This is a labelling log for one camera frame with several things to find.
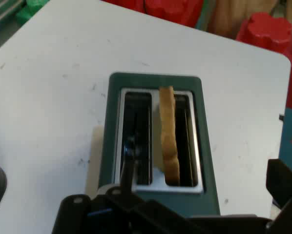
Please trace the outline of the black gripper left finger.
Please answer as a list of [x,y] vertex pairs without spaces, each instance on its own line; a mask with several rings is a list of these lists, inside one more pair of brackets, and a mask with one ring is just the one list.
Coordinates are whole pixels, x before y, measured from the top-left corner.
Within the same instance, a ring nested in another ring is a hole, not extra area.
[[124,160],[120,185],[90,199],[71,195],[60,205],[54,234],[203,234],[205,231],[155,200],[132,192],[137,159]]

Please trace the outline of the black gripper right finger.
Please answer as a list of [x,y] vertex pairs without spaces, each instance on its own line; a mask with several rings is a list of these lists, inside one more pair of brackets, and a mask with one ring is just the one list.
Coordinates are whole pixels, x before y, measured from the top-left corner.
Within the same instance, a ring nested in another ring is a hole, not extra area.
[[266,188],[281,209],[266,233],[292,234],[292,170],[279,159],[268,161]]

